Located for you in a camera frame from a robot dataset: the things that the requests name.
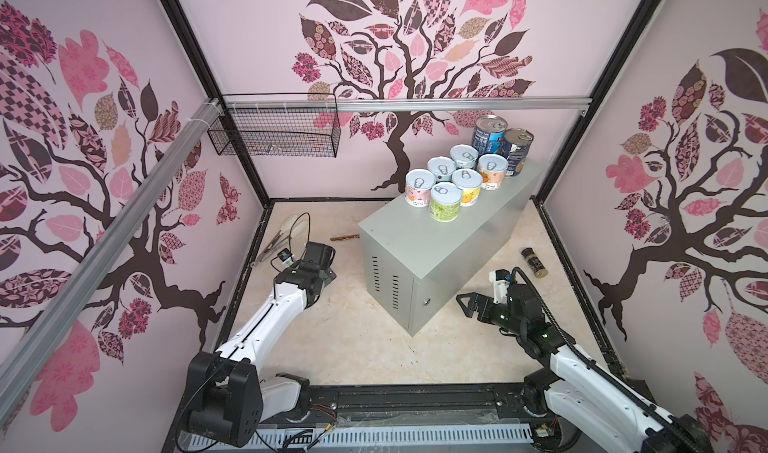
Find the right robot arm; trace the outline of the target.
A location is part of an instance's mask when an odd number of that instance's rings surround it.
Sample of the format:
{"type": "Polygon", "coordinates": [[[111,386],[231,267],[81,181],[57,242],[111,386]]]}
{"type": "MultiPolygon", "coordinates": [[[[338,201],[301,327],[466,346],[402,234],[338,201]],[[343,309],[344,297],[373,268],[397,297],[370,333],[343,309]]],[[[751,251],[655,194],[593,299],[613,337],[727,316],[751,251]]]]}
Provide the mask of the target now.
{"type": "Polygon", "coordinates": [[[537,292],[514,284],[507,300],[476,292],[456,296],[465,316],[498,327],[542,368],[525,379],[525,408],[551,412],[607,452],[711,452],[707,432],[677,417],[598,365],[549,317],[537,292]]]}

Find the blue label tin can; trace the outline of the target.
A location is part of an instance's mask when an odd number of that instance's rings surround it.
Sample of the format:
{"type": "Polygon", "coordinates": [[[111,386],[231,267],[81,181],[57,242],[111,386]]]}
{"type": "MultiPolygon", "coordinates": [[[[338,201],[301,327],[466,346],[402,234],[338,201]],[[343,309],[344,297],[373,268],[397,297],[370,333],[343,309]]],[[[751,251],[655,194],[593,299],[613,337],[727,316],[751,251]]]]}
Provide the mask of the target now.
{"type": "Polygon", "coordinates": [[[476,120],[471,146],[479,156],[495,154],[507,129],[508,123],[501,116],[483,115],[476,120]]]}

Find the light blue white-lid can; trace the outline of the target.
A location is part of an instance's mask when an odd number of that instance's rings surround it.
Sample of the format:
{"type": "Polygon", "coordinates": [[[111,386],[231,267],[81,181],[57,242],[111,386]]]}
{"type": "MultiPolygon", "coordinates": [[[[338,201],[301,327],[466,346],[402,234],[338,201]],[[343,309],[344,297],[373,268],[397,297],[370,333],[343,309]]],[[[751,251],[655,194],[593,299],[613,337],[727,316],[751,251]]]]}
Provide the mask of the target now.
{"type": "Polygon", "coordinates": [[[456,171],[456,163],[449,157],[437,156],[428,160],[427,169],[434,175],[437,183],[450,182],[452,174],[456,171]]]}

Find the dark grey tin can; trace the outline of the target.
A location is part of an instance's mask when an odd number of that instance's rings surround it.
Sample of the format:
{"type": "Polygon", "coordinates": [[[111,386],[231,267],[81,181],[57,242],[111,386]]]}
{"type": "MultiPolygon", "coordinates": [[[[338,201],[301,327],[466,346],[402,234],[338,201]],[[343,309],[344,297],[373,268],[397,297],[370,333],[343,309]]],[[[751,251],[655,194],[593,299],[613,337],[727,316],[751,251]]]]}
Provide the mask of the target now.
{"type": "Polygon", "coordinates": [[[502,137],[498,154],[507,159],[507,176],[522,172],[534,135],[523,128],[510,128],[502,137]]]}

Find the teal label white-lid can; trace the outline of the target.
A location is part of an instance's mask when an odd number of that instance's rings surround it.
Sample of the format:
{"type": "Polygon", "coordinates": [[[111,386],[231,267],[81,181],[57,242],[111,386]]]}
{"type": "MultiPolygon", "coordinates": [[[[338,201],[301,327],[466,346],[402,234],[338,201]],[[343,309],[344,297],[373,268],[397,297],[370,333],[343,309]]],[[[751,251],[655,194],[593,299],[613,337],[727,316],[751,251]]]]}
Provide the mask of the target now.
{"type": "Polygon", "coordinates": [[[478,151],[467,144],[457,144],[450,149],[450,157],[457,169],[474,169],[478,156],[478,151]]]}

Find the yellow label white-lid can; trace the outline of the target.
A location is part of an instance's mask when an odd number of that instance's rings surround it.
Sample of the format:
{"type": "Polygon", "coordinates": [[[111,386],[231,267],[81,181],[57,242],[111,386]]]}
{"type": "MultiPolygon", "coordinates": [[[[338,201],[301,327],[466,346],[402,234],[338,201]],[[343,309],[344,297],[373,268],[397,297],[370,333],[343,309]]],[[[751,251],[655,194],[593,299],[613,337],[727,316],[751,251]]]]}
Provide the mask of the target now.
{"type": "Polygon", "coordinates": [[[483,184],[480,173],[470,168],[457,169],[452,173],[451,181],[462,192],[462,207],[469,207],[476,203],[483,184]]]}

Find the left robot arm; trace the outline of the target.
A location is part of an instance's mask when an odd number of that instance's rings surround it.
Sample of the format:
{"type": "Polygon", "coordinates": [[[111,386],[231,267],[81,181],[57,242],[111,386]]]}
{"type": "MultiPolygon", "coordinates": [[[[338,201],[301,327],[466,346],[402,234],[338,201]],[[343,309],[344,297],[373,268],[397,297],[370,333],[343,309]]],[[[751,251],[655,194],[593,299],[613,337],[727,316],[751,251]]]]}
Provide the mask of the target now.
{"type": "Polygon", "coordinates": [[[283,413],[292,422],[307,418],[308,379],[280,373],[263,380],[260,374],[290,323],[336,278],[334,258],[332,246],[308,242],[302,257],[275,276],[257,313],[215,351],[195,355],[173,425],[178,451],[186,450],[180,445],[183,432],[243,447],[264,420],[283,413]]]}

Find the orange label white-lid can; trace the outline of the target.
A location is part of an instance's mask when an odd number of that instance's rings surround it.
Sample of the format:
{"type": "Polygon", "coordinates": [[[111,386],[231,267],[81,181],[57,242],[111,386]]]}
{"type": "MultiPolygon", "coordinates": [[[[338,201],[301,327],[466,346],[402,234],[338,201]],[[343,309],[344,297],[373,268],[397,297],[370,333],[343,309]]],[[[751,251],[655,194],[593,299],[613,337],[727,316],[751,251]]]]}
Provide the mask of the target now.
{"type": "Polygon", "coordinates": [[[498,154],[487,153],[477,160],[476,170],[482,176],[481,188],[497,190],[506,178],[508,160],[498,154]]]}

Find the green label white-lid can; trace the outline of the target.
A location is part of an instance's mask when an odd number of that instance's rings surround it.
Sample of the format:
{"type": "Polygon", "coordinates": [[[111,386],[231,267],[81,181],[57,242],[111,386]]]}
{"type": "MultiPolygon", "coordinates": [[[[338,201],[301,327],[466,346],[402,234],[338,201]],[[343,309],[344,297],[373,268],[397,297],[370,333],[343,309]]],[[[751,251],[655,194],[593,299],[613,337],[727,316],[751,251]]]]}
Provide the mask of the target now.
{"type": "Polygon", "coordinates": [[[462,191],[453,183],[439,182],[431,188],[430,214],[439,222],[451,222],[458,216],[462,191]]]}

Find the pink small white-lid can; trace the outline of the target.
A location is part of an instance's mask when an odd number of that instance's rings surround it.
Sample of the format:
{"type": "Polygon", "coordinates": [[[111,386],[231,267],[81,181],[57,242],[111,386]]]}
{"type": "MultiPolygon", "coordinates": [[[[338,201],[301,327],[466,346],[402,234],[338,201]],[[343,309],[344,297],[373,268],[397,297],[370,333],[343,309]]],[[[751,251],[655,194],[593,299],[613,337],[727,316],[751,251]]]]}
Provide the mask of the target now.
{"type": "Polygon", "coordinates": [[[427,169],[417,168],[409,171],[405,177],[406,202],[417,208],[428,206],[435,183],[435,175],[427,169]]]}

